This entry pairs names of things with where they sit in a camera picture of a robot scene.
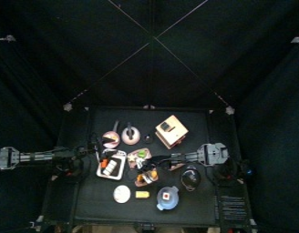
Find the bowl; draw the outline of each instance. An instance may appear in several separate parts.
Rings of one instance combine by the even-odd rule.
[[[157,194],[157,207],[159,210],[174,209],[179,202],[179,189],[174,187],[165,187]]]

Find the dish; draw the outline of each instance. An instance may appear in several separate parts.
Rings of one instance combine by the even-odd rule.
[[[127,186],[119,186],[115,190],[115,200],[118,203],[126,203],[130,200],[130,188]]]

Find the black cloth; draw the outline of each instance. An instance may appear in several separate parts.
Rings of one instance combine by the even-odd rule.
[[[195,152],[202,144],[209,142],[209,129],[205,112],[165,112],[165,111],[134,111],[134,110],[96,110],[91,119],[91,131],[102,135],[114,127],[115,121],[120,120],[119,134],[128,121],[139,128],[142,135],[154,133],[154,128],[174,114],[189,129],[187,138],[183,143],[169,150],[158,137],[153,135],[155,141],[147,145],[142,141],[135,146],[124,145],[122,142],[118,149],[132,152],[135,149],[147,147],[153,156],[169,155],[170,153]],[[185,167],[174,171],[158,169],[158,181],[146,187],[137,187],[130,179],[128,162],[123,178],[118,180],[98,177],[96,157],[91,157],[90,176],[84,180],[80,191],[75,219],[94,222],[151,222],[154,224],[178,225],[210,225],[215,223],[214,216],[214,186],[205,175],[205,167],[198,166],[202,175],[202,182],[194,192],[189,192],[182,184],[181,176]],[[130,187],[131,198],[124,204],[116,203],[114,192],[118,186]],[[161,211],[157,208],[157,193],[163,187],[179,188],[179,204],[173,210]],[[135,191],[150,191],[149,199],[137,199]]]

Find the black curtain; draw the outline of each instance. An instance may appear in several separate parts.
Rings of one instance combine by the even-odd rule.
[[[299,45],[238,109],[243,155],[256,177],[252,208],[266,232],[299,232]]]
[[[7,35],[0,30],[0,38]],[[0,148],[35,152],[56,145],[63,107],[24,57],[15,42],[0,41]],[[36,220],[47,180],[44,168],[0,173],[0,231],[27,228]]]

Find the tray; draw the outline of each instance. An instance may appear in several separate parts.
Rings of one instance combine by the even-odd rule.
[[[102,172],[102,164],[99,164],[96,175],[98,175],[98,177],[104,177],[104,178],[111,178],[111,179],[119,180],[123,177],[127,153],[122,150],[118,150],[116,154],[112,155],[111,158],[116,162],[115,171],[112,172],[112,174],[110,176],[106,176]]]

